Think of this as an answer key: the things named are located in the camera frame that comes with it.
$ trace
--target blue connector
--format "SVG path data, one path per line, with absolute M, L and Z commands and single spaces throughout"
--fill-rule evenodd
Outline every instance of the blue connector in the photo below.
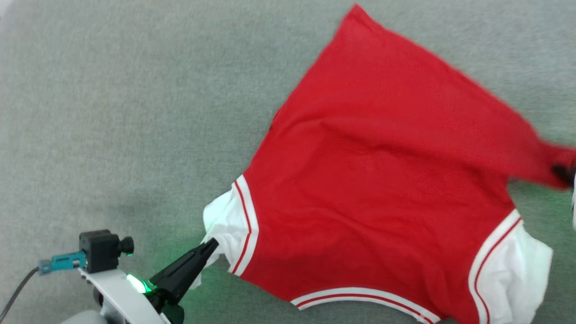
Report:
M 83 251 L 54 255 L 52 260 L 38 261 L 39 275 L 45 275 L 54 271 L 73 270 L 86 267 L 86 254 Z

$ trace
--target red stripe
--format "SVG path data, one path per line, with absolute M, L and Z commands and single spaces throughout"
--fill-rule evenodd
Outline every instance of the red stripe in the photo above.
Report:
M 478 297 L 480 297 L 480 300 L 482 301 L 482 304 L 484 305 L 484 309 L 486 310 L 486 318 L 487 318 L 486 324 L 490 324 L 490 312 L 488 310 L 488 306 L 486 305 L 486 302 L 484 301 L 484 299 L 482 298 L 482 296 L 478 292 L 478 278 L 480 277 L 480 273 L 482 272 L 482 267 L 484 266 L 484 263 L 486 263 L 486 260 L 488 260 L 488 257 L 490 256 L 490 254 L 492 254 L 492 251 L 494 251 L 496 246 L 498 246 L 500 244 L 500 242 L 502 242 L 502 240 L 508 236 L 508 234 L 516 227 L 516 225 L 518 225 L 518 223 L 520 223 L 521 220 L 522 220 L 521 218 L 518 218 L 516 223 L 514 223 L 514 225 L 512 225 L 512 227 L 510 227 L 510 229 L 508 229 L 508 231 L 504 235 L 502 235 L 502 237 L 498 240 L 498 242 L 496 242 L 496 244 L 494 244 L 492 246 L 492 248 L 490 249 L 490 251 L 488 252 L 486 257 L 484 258 L 484 260 L 480 264 L 480 269 L 478 270 L 478 274 L 476 274 L 476 280 L 474 281 L 474 289 L 476 290 L 476 294 L 478 295 Z
M 334 295 L 316 297 L 316 298 L 312 298 L 312 299 L 305 300 L 304 302 L 296 305 L 296 307 L 301 307 L 302 305 L 306 305 L 306 304 L 308 304 L 308 303 L 315 302 L 316 300 L 327 299 L 327 298 L 334 298 L 334 297 L 364 297 L 364 298 L 371 298 L 371 299 L 382 300 L 382 301 L 384 301 L 384 302 L 387 302 L 387 303 L 394 304 L 394 305 L 400 306 L 400 307 L 402 307 L 402 308 L 405 308 L 406 310 L 408 310 L 408 311 L 410 311 L 410 312 L 412 312 L 412 313 L 414 313 L 414 314 L 418 314 L 420 317 L 422 317 L 423 319 L 425 319 L 428 323 L 434 324 L 434 322 L 433 322 L 431 319 L 425 317 L 424 315 L 420 314 L 420 313 L 417 312 L 416 310 L 414 310 L 414 309 L 412 309 L 412 308 L 410 308 L 410 307 L 408 307 L 408 306 L 406 306 L 406 305 L 404 305 L 404 304 L 402 304 L 402 303 L 400 303 L 400 302 L 397 302 L 397 301 L 391 300 L 391 299 L 387 299 L 387 298 L 384 298 L 384 297 L 380 297 L 380 296 L 366 295 L 366 294 L 363 294 L 363 293 L 337 293 L 337 294 L 334 294 Z
M 236 185 L 236 189 L 238 189 L 238 193 L 240 193 L 240 200 L 242 200 L 242 208 L 244 208 L 244 216 L 246 217 L 246 223 L 248 223 L 248 234 L 246 236 L 246 241 L 244 242 L 244 248 L 242 249 L 242 253 L 240 254 L 238 262 L 236 262 L 234 270 L 232 270 L 232 273 L 236 274 L 236 270 L 238 270 L 238 266 L 240 265 L 240 262 L 242 262 L 244 254 L 246 254 L 246 249 L 248 248 L 248 241 L 250 240 L 250 234 L 252 234 L 252 227 L 250 226 L 250 219 L 248 219 L 248 212 L 246 211 L 246 203 L 244 203 L 244 196 L 242 195 L 242 191 L 240 190 L 238 181 L 234 181 L 234 184 Z

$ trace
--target fabric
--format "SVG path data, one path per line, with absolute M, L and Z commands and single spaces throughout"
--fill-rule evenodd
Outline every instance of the fabric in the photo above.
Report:
M 354 6 L 204 211 L 207 238 L 232 273 L 300 309 L 364 300 L 423 323 L 529 323 L 552 250 L 506 186 L 566 188 L 552 167 L 575 159 Z
M 574 209 L 574 203 L 576 202 L 576 177 L 574 177 L 574 193 L 572 194 L 572 225 L 576 230 L 576 209 Z

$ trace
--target gray carpet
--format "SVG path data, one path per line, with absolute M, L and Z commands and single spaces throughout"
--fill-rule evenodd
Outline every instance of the gray carpet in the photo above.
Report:
M 365 0 L 386 27 L 576 144 L 576 2 Z M 352 5 L 345 0 L 16 0 L 0 20 L 0 304 L 81 231 L 131 235 L 147 277 L 204 235 L 202 209 L 248 165 L 274 112 Z M 576 318 L 570 195 L 515 183 L 526 228 L 554 250 L 534 323 Z M 220 262 L 186 323 L 415 323 L 376 304 L 300 312 Z M 35 277 L 6 323 L 94 308 L 75 273 Z

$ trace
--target cable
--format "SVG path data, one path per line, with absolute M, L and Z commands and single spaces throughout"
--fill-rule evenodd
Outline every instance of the cable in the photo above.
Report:
M 14 294 L 12 294 L 12 297 L 10 297 L 10 300 L 8 300 L 8 304 L 6 304 L 6 307 L 4 307 L 4 310 L 2 311 L 2 314 L 0 314 L 0 323 L 2 323 L 2 321 L 4 321 L 4 317 L 6 317 L 6 314 L 8 313 L 8 311 L 10 310 L 10 307 L 12 307 L 12 304 L 14 304 L 14 301 L 16 300 L 16 297 L 18 297 L 18 295 L 20 294 L 20 292 L 22 291 L 22 288 L 24 288 L 24 285 L 28 282 L 28 280 L 30 280 L 30 278 L 32 278 L 32 276 L 34 276 L 36 274 L 36 272 L 38 272 L 40 270 L 40 268 L 35 267 L 34 269 L 32 269 L 32 271 L 30 271 L 30 273 L 28 273 L 28 275 L 26 275 L 26 277 L 24 278 L 24 280 L 22 280 L 22 282 L 20 283 L 20 285 L 18 286 L 18 288 L 16 288 L 16 291 L 14 292 Z

